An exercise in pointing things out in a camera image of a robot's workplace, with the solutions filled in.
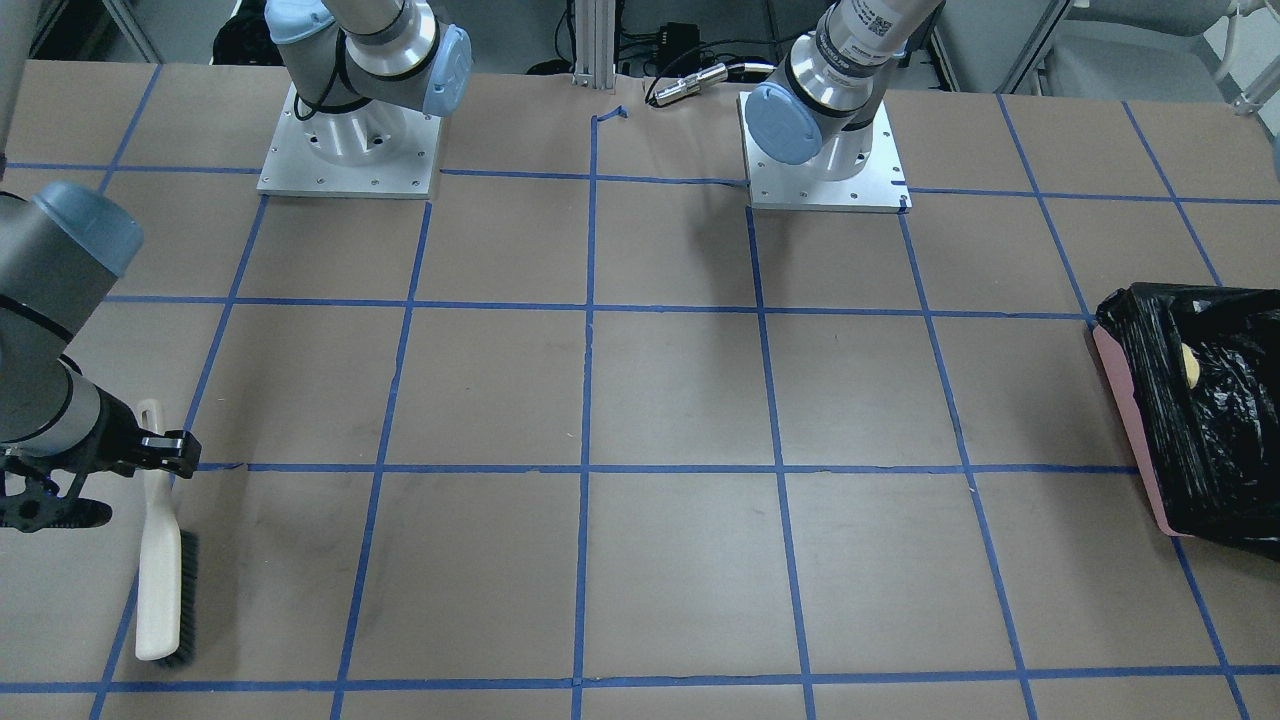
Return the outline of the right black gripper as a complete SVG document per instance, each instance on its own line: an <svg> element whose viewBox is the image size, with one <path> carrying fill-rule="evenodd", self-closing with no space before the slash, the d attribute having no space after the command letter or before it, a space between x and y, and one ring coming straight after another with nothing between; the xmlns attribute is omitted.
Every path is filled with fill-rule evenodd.
<svg viewBox="0 0 1280 720"><path fill-rule="evenodd" d="M3 491L1 524L18 532L101 527L110 521L113 509L83 496L91 475L132 477L138 468L193 475L201 455L202 445L191 432L151 432L120 400L100 395L99 418L68 450L45 457L28 450L3 451L3 480L19 477L23 488Z"/></svg>

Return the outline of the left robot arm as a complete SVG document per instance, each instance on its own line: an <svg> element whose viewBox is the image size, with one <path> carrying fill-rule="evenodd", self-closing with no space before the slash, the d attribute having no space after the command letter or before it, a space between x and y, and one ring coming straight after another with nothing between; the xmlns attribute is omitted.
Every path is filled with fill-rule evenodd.
<svg viewBox="0 0 1280 720"><path fill-rule="evenodd" d="M813 31L746 97L755 145L788 167L851 160L858 174L876 142L874 123L911 35L938 1L836 1Z"/></svg>

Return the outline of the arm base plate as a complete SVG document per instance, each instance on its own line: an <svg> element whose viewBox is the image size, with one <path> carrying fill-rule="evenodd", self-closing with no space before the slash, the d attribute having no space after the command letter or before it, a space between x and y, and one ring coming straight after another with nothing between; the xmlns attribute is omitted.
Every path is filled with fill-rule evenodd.
<svg viewBox="0 0 1280 720"><path fill-rule="evenodd" d="M274 197L428 201L443 119L372 101L346 114L311 111L291 86L256 190Z"/></svg>
<svg viewBox="0 0 1280 720"><path fill-rule="evenodd" d="M887 214L911 210L886 102L868 127L842 132L810 161L788 165L768 156L753 138L745 118L748 96L748 92L739 95L739 123L753 209Z"/></svg>

